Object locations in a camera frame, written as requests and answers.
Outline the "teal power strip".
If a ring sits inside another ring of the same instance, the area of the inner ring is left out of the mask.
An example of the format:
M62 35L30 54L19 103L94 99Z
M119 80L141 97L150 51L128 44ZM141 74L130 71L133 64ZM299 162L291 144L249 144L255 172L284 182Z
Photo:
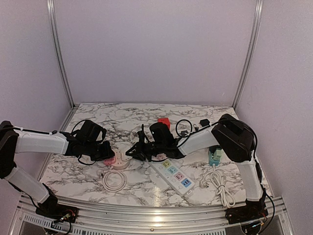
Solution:
M222 157L222 148L219 145L209 147L208 151L209 160L208 163L210 166L218 166Z

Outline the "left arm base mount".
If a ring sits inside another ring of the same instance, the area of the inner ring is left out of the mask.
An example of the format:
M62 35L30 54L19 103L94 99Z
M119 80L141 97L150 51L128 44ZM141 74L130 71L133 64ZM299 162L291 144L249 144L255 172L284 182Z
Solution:
M78 208L59 204L57 199L47 199L38 203L36 214L54 219L56 222L66 221L74 223L77 217Z

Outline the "black power adapter with cable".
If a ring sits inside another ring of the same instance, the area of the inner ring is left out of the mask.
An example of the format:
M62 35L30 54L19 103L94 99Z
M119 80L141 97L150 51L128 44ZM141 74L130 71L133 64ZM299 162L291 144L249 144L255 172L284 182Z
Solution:
M182 123L182 122L186 122L190 125L190 130L182 130L180 133L178 132L178 126ZM195 133L203 128L206 127L210 127L210 121L208 119L201 119L199 121L199 124L195 124L192 123L190 120L187 119L181 119L180 121L178 121L178 123L176 124L176 133L179 137L184 138L187 137L188 135Z

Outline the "white plug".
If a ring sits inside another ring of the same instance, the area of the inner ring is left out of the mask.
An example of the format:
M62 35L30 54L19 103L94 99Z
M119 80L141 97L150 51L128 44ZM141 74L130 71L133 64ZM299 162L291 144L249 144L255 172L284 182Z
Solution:
M117 162L126 162L128 160L127 157L124 156L124 154L120 150L115 150L115 159Z

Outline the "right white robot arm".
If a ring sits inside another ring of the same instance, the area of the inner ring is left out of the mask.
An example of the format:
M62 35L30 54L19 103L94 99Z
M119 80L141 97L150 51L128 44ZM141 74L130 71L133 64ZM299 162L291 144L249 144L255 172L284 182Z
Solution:
M237 165L243 180L248 204L243 207L242 215L246 219L253 219L261 212L259 201L265 198L266 191L262 186L262 170L255 155L257 138L247 124L225 114L211 126L192 131L186 136L175 138L162 122L152 124L150 132L153 141L148 140L144 130L140 130L137 133L138 142L125 154L140 161L152 161L158 154L181 159L196 151L218 145Z

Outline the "pink round power strip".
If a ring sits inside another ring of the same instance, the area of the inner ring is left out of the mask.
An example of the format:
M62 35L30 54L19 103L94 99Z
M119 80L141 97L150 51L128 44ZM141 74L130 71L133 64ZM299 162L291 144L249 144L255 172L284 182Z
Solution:
M112 164L112 167L115 170L126 169L129 166L132 157L123 154L120 150L115 150L114 153L115 162Z

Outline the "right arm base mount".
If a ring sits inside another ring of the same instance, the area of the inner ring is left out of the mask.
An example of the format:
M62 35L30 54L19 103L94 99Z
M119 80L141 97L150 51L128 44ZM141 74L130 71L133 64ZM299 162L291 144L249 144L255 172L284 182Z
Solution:
M236 224L256 220L268 216L264 200L248 201L244 206L229 208L225 211L225 218L229 224Z

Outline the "pink cube socket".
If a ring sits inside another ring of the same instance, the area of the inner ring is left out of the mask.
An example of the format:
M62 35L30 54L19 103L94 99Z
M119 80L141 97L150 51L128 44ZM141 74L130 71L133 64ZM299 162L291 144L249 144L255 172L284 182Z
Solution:
M115 158L110 158L110 159L104 160L105 165L113 165L113 164L115 164L115 162L116 162Z

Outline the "white multicolour power strip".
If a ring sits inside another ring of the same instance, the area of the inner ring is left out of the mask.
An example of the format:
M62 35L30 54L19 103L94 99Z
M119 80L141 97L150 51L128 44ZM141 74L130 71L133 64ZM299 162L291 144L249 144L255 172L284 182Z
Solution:
M180 196L192 193L194 181L165 154L159 154L148 162L150 167Z

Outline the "red cube socket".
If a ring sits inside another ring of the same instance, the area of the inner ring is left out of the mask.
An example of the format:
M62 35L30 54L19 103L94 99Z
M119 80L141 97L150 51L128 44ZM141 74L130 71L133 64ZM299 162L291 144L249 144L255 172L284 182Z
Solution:
M158 118L157 121L165 124L168 127L168 129L170 129L171 123L170 123L169 118L167 118L167 117L166 118Z

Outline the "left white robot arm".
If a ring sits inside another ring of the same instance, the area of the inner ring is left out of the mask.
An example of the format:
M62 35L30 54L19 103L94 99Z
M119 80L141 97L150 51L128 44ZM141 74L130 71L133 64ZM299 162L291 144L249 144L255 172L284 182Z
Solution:
M19 153L51 153L81 158L92 162L114 157L110 143L105 139L107 130L91 120L81 122L71 132L42 132L13 126L9 121L0 125L0 177L20 191L28 194L50 217L62 213L58 199L44 184L18 167L14 161Z

